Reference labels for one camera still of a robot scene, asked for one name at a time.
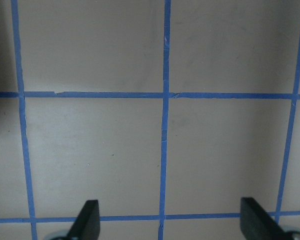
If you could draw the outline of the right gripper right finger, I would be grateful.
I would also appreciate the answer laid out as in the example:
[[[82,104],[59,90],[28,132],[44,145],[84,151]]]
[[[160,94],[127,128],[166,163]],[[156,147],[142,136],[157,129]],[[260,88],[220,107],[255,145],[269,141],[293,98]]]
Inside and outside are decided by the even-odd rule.
[[[290,239],[290,235],[252,197],[240,200],[240,230],[246,240]]]

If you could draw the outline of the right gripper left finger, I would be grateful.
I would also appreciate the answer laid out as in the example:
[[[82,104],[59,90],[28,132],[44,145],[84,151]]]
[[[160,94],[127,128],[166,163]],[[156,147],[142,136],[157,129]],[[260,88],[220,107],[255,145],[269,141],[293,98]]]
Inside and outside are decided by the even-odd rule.
[[[66,240],[97,240],[100,236],[100,212],[98,200],[87,200],[75,222],[68,231]]]

